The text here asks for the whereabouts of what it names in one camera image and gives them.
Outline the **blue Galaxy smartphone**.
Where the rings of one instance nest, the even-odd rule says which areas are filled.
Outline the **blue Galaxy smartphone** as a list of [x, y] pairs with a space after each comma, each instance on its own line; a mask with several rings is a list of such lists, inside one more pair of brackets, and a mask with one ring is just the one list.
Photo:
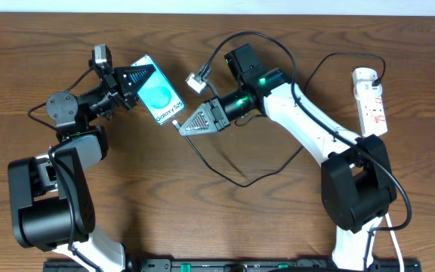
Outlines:
[[156, 123], [163, 125], [183, 111], [185, 103], [151, 56], [144, 55], [131, 66], [143, 65], [152, 65], [156, 71], [152, 73], [137, 94]]

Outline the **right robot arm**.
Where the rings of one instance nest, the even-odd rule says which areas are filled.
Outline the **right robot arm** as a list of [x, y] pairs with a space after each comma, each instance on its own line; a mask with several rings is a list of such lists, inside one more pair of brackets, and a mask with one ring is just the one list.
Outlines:
[[281, 69], [267, 69], [245, 44], [224, 57], [238, 88], [199, 105], [176, 128], [185, 139], [223, 131], [231, 122], [258, 110], [279, 124], [306, 149], [321, 171], [321, 201], [336, 224], [332, 261], [339, 269], [368, 270], [372, 247], [400, 188], [392, 174], [380, 136], [387, 131], [378, 74], [361, 67], [353, 71], [353, 93], [361, 133], [339, 125], [313, 104], [295, 80]]

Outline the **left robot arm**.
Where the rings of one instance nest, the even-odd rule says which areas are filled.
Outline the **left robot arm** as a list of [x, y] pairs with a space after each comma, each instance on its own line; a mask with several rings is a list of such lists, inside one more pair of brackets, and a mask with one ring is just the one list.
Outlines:
[[109, 149], [104, 127], [91, 121], [111, 119], [117, 107], [135, 107], [138, 91], [156, 68], [92, 64], [89, 69], [100, 78], [96, 88], [80, 96], [59, 91], [43, 103], [58, 143], [8, 164], [12, 230], [23, 248], [66, 255], [88, 271], [139, 271], [125, 246], [97, 227], [85, 170]]

